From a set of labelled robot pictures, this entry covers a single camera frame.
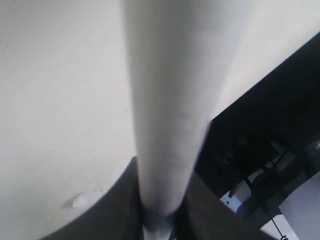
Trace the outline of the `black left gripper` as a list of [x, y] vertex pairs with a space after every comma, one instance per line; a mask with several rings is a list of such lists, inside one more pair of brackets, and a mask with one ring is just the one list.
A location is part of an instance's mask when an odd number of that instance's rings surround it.
[[320, 37], [211, 120], [195, 171], [257, 227], [320, 170]]

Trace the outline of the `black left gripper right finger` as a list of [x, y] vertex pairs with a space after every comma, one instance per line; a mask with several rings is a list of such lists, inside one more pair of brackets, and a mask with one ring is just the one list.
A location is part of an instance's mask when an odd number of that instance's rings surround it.
[[194, 173], [176, 213], [178, 240], [272, 240], [225, 206]]

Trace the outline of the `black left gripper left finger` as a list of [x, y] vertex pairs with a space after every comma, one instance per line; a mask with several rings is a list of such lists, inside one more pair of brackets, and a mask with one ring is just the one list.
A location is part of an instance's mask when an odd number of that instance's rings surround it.
[[143, 211], [134, 156], [111, 189], [85, 213], [44, 240], [142, 240]]

